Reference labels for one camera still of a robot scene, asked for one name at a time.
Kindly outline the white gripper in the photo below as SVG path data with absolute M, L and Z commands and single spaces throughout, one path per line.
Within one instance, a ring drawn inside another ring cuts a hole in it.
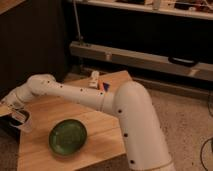
M 0 117 L 9 115 L 11 109 L 22 109 L 33 99 L 34 95 L 26 84 L 14 88 L 1 100 Z

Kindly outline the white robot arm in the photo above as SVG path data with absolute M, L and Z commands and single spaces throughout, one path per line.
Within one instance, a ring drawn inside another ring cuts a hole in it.
M 76 87 L 38 74 L 12 89 L 0 104 L 18 111 L 38 96 L 59 96 L 119 119 L 129 167 L 134 171 L 176 171 L 159 118 L 146 88 L 127 81 L 114 92 Z

